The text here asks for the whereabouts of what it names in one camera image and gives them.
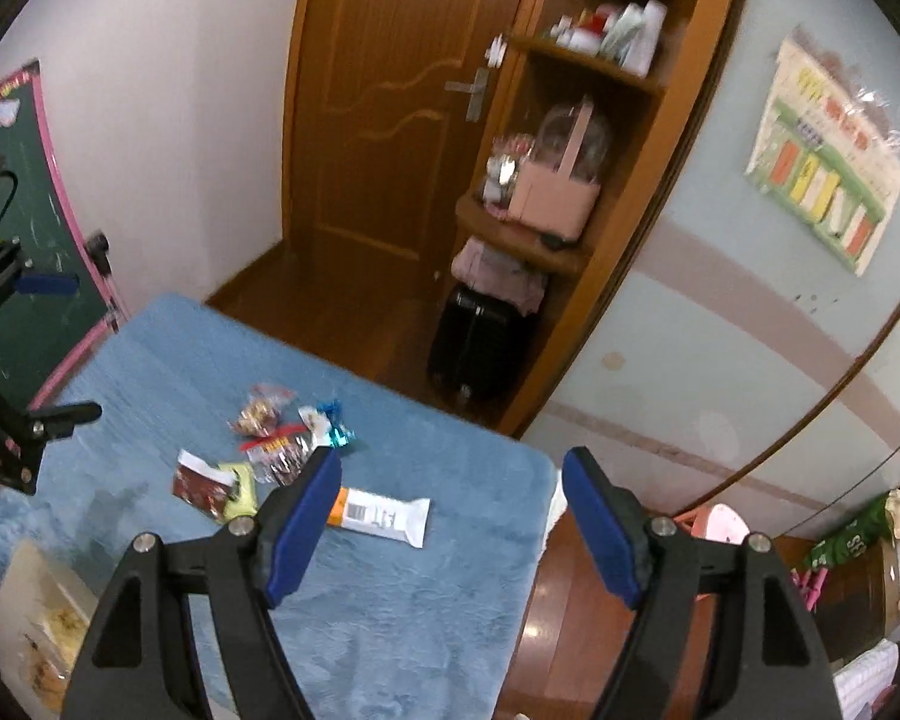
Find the large beige cracker pack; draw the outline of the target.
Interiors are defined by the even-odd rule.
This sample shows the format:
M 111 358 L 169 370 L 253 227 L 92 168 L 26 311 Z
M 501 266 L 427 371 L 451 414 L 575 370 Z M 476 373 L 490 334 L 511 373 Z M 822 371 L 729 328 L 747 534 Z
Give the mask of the large beige cracker pack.
M 61 712 L 87 621 L 69 605 L 43 606 L 23 633 L 23 681 L 45 709 Z

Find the bottles on top shelf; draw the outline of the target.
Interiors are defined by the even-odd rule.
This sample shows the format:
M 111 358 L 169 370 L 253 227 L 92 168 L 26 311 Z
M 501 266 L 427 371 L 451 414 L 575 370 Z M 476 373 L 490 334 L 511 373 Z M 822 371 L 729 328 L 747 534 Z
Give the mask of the bottles on top shelf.
M 668 9 L 658 0 L 625 7 L 600 5 L 577 16 L 562 16 L 546 32 L 556 46 L 606 60 L 631 75 L 649 75 Z

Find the brown wooden door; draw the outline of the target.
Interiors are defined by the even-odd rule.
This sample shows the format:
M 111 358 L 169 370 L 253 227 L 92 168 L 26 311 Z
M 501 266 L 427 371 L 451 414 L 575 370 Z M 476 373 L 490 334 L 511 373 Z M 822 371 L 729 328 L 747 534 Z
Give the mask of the brown wooden door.
M 520 0 L 299 0 L 287 67 L 284 238 L 325 277 L 429 298 L 450 259 Z

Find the pink basket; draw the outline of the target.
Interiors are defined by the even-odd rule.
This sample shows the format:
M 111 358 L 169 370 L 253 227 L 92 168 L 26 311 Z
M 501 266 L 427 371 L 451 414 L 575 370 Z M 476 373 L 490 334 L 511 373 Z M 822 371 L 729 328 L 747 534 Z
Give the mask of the pink basket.
M 600 195 L 610 144 L 610 129 L 592 99 L 554 106 L 517 172 L 510 220 L 567 244 L 577 242 Z

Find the clear nut candy packet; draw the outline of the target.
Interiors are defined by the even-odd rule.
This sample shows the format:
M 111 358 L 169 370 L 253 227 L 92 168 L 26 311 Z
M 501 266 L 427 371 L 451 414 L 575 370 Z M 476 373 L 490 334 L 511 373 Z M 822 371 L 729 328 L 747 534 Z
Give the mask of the clear nut candy packet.
M 283 411 L 297 394 L 290 388 L 272 383 L 258 383 L 248 392 L 237 418 L 229 422 L 230 429 L 239 436 L 264 439 L 274 436 L 283 424 Z

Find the wooden shelf unit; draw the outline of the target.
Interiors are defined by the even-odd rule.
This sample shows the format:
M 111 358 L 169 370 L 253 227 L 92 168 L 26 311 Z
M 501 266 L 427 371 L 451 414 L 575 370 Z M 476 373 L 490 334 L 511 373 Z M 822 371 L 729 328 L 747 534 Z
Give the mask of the wooden shelf unit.
M 662 208 L 706 112 L 743 0 L 520 0 L 459 244 L 541 273 L 544 294 L 484 424 L 520 436 L 569 371 Z

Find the pink plastic stool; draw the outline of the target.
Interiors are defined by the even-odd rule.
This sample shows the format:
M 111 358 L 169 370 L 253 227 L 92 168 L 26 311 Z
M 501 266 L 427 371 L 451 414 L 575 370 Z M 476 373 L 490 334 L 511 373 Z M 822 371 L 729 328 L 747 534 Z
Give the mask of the pink plastic stool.
M 741 574 L 738 550 L 749 535 L 743 517 L 729 505 L 717 502 L 678 515 L 674 522 L 696 541 L 707 541 L 707 546 L 696 546 L 701 573 L 696 600 L 712 596 L 713 590 L 726 589 Z

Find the folded pink cloth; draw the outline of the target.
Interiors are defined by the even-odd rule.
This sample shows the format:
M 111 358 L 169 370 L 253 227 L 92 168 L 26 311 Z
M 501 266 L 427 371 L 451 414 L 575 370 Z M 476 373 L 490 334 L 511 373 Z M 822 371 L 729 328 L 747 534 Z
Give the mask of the folded pink cloth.
M 546 294 L 546 275 L 476 238 L 464 243 L 450 265 L 452 277 L 476 293 L 512 304 L 522 316 L 536 314 Z

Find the dark wooden nightstand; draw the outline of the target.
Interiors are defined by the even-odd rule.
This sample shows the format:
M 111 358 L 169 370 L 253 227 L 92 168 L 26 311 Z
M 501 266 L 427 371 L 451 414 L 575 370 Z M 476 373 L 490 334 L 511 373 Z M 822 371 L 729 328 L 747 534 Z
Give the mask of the dark wooden nightstand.
M 779 536 L 774 546 L 789 571 L 806 571 L 811 541 Z M 878 541 L 854 561 L 829 569 L 823 594 L 810 611 L 831 667 L 842 667 L 900 623 L 898 553 L 889 541 Z

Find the orange white snack bar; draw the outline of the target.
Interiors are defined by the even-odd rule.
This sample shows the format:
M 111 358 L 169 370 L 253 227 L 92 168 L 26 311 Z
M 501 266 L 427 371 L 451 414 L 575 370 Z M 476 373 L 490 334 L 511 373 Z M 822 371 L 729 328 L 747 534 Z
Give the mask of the orange white snack bar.
M 326 523 L 422 550 L 429 512 L 429 499 L 398 500 L 361 489 L 341 488 Z

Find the white checked pillow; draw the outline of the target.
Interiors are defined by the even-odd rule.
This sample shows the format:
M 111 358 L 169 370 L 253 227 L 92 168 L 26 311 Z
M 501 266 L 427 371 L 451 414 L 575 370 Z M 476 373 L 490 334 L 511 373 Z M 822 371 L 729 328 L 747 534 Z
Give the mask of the white checked pillow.
M 889 694 L 898 671 L 899 647 L 881 639 L 834 673 L 834 688 L 844 720 L 871 718 Z

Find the red white Doritos packet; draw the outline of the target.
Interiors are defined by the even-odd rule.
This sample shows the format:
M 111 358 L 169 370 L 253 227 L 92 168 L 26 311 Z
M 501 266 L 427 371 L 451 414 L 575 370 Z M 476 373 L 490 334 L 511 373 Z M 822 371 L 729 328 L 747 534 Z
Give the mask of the red white Doritos packet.
M 258 483 L 289 486 L 312 454 L 310 431 L 303 424 L 281 426 L 271 436 L 240 445 Z

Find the pink toy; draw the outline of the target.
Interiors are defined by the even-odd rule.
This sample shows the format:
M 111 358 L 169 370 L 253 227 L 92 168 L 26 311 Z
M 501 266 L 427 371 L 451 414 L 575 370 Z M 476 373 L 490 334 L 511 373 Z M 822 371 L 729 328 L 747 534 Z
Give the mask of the pink toy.
M 818 605 L 818 600 L 823 594 L 827 574 L 829 574 L 827 567 L 820 567 L 819 569 L 809 567 L 806 571 L 798 571 L 798 569 L 790 571 L 790 577 L 792 577 L 793 583 L 797 585 L 803 605 L 808 611 L 814 611 L 814 608 Z

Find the blue candy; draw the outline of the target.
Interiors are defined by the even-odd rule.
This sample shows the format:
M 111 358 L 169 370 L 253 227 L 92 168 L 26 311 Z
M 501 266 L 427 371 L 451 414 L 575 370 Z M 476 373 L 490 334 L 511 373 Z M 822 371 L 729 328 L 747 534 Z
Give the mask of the blue candy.
M 297 415 L 310 433 L 312 449 L 318 447 L 342 449 L 356 438 L 356 434 L 344 426 L 343 407 L 338 400 L 327 401 L 317 406 L 299 406 Z

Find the dark red snack packet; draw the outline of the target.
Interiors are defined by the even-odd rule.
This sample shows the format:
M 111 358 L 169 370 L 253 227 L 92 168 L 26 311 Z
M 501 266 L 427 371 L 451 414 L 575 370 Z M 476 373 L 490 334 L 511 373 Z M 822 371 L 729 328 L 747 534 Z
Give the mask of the dark red snack packet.
M 182 450 L 176 457 L 172 494 L 221 525 L 258 512 L 255 476 L 243 461 L 211 465 Z

